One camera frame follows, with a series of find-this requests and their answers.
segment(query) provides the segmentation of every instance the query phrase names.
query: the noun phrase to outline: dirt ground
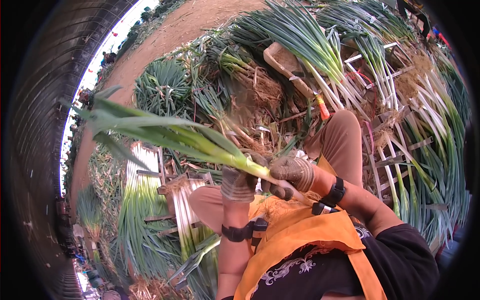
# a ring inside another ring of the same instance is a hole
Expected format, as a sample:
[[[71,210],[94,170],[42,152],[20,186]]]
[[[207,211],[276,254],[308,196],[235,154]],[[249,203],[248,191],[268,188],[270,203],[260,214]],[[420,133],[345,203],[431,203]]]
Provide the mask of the dirt ground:
[[[133,84],[147,64],[163,56],[204,33],[204,29],[216,28],[230,17],[242,11],[263,8],[263,0],[188,0],[172,12],[163,24],[151,34],[134,52],[126,52],[115,63],[105,88],[120,84],[123,89],[117,91],[111,100],[122,105],[133,101]],[[72,220],[75,220],[78,191],[89,183],[87,166],[95,142],[92,132],[85,129],[73,171],[71,208]]]

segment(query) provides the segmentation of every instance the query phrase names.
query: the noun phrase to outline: orange apron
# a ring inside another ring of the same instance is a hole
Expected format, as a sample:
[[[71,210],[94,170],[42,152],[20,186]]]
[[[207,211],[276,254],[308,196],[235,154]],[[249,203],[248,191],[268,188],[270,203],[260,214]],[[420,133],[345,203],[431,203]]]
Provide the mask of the orange apron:
[[[318,166],[336,175],[321,156]],[[249,218],[264,214],[269,222],[256,254],[251,259],[235,291],[234,300],[249,300],[262,275],[296,249],[306,244],[322,247],[322,253],[340,249],[350,260],[366,300],[385,300],[386,295],[348,214],[342,210],[326,215],[312,215],[312,208],[299,202],[286,202],[274,196],[256,195]]]

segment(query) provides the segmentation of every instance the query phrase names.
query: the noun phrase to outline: brown pants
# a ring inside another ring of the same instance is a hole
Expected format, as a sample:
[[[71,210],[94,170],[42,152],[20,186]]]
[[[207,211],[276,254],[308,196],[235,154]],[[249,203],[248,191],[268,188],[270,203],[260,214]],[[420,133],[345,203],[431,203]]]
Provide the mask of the brown pants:
[[[357,117],[341,110],[305,141],[304,151],[310,158],[323,154],[335,173],[352,184],[362,186],[361,130]],[[189,197],[189,203],[199,219],[221,235],[223,222],[222,195],[219,186],[203,186]]]

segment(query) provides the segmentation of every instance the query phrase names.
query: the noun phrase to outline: work glove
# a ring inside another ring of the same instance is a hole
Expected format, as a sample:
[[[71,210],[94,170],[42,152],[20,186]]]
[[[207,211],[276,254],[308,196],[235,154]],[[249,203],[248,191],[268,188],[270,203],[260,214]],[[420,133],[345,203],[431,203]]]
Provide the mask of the work glove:
[[[250,154],[253,162],[263,167],[268,166],[269,161],[255,151],[250,149],[240,149],[240,151],[242,151],[244,154]],[[237,168],[223,165],[222,185],[220,186],[220,192],[227,200],[233,202],[250,203],[255,199],[255,187],[257,182],[258,177],[250,175],[249,173],[241,171]]]
[[[299,192],[308,192],[312,187],[314,180],[313,167],[312,164],[305,159],[283,156],[273,162],[269,166],[269,169],[270,175],[273,178],[290,182]],[[284,189],[276,185],[270,186],[270,192],[286,201],[290,200],[293,196],[291,189]]]

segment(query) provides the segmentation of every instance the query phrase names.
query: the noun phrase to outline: wrist strap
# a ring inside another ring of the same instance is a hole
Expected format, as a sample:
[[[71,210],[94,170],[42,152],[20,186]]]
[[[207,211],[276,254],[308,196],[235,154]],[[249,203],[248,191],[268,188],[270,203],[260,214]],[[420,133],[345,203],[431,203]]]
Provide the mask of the wrist strap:
[[[331,208],[334,208],[336,204],[342,200],[344,195],[345,187],[343,186],[343,179],[337,176],[336,183],[332,185],[328,195],[320,199],[320,202]]]
[[[248,222],[244,228],[228,227],[226,228],[222,224],[222,235],[232,242],[241,242],[243,240],[249,240],[253,235],[254,221]]]

